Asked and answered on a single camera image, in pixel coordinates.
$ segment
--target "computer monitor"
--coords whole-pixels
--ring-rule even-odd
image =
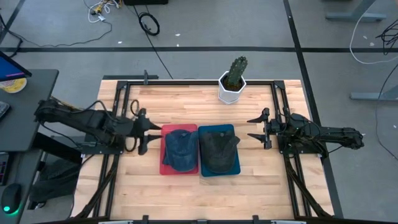
[[[30,72],[0,52],[0,82],[31,76]]]

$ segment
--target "cactus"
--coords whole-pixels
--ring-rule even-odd
[[[241,77],[247,65],[248,60],[246,59],[246,57],[241,56],[235,59],[235,61],[231,65],[231,68],[229,69],[225,81],[223,82],[224,87],[227,90],[239,91],[241,89]]]

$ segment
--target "black floor stripe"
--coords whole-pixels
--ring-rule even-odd
[[[21,7],[24,5],[24,3],[25,3],[25,0],[19,0],[17,7],[14,9],[14,12],[11,14],[11,17],[6,24],[8,28],[10,28],[12,26],[12,23],[14,22],[15,18],[17,17],[17,15],[18,15]],[[2,32],[0,35],[0,44],[4,40],[5,36],[6,36],[6,32]]]
[[[299,41],[299,36],[297,35],[297,30],[296,30],[296,27],[294,24],[289,0],[284,0],[284,6],[285,6],[287,20],[289,22],[290,31],[292,33],[294,46],[296,49],[298,64],[300,65],[300,69],[301,69],[301,74],[302,74],[302,78],[303,78],[303,82],[304,82],[305,92],[307,94],[308,104],[310,106],[312,119],[314,122],[321,125],[319,114],[318,114],[318,109],[317,109],[317,104],[315,102],[315,97],[313,95],[310,77],[308,76],[308,71],[307,71],[307,67],[305,65],[304,56],[303,56],[303,52],[302,52],[300,41]],[[324,166],[326,182],[328,184],[328,190],[329,190],[330,199],[331,199],[334,213],[338,218],[343,218],[343,211],[341,209],[340,199],[338,197],[338,192],[337,192],[337,186],[336,186],[335,178],[333,176],[333,171],[331,169],[331,164],[330,164],[329,158],[322,160],[322,164]]]
[[[15,47],[0,47],[2,52],[14,52]],[[295,52],[294,47],[156,47],[158,52]],[[152,47],[23,47],[20,52],[153,52]],[[303,53],[349,53],[349,48],[301,48]],[[355,48],[355,53],[382,53],[382,48]]]

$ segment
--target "denim cap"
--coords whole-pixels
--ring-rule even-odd
[[[201,159],[208,170],[224,174],[233,168],[240,139],[232,130],[205,132],[200,138]]]
[[[165,137],[163,164],[179,172],[193,170],[198,164],[198,132],[174,130]]]

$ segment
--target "plant pot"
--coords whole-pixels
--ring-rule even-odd
[[[224,74],[218,79],[218,99],[220,99],[223,103],[230,105],[236,103],[239,100],[239,96],[241,95],[244,87],[246,87],[246,81],[242,77],[242,88],[239,91],[229,91],[226,90],[223,86],[223,79],[227,76],[228,71],[224,72]]]

